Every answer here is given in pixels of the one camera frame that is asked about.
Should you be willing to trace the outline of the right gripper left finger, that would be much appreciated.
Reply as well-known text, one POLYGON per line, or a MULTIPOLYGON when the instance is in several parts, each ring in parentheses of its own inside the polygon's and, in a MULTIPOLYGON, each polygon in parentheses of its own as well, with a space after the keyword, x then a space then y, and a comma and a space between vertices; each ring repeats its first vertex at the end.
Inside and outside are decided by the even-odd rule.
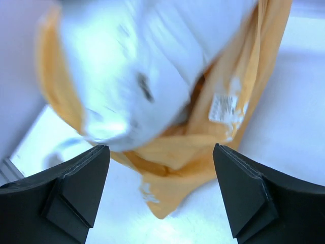
POLYGON ((109 163, 109 148, 98 145, 1 186, 1 243, 85 243, 109 163))

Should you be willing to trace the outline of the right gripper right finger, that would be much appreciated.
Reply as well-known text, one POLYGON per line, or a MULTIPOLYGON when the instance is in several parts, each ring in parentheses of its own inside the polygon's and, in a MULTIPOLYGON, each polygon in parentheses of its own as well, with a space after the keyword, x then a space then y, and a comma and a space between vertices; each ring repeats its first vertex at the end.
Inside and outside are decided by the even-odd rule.
POLYGON ((324 187, 216 144, 215 170, 238 243, 324 243, 324 187))

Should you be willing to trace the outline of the orange Mickey Mouse pillowcase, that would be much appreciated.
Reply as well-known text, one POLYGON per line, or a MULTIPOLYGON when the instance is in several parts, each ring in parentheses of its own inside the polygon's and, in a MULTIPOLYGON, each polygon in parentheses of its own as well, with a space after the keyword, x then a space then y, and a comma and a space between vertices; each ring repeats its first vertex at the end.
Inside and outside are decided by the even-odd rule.
MULTIPOLYGON (((58 1, 40 21, 36 64, 41 91, 54 112, 91 145, 83 128, 85 108, 71 80, 59 40, 58 1)), ((216 144, 240 145, 274 71, 291 1, 257 1, 230 42, 197 79, 189 103, 157 137, 113 160, 142 176, 141 191, 159 219, 176 210, 201 185, 216 179, 216 144)))

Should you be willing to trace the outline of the white pillow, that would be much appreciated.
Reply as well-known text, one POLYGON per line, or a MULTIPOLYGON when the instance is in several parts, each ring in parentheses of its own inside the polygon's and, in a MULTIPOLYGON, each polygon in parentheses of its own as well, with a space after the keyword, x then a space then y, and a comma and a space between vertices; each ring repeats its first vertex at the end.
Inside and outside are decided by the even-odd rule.
POLYGON ((257 1, 61 1, 59 40, 85 137, 127 151, 157 137, 257 1))

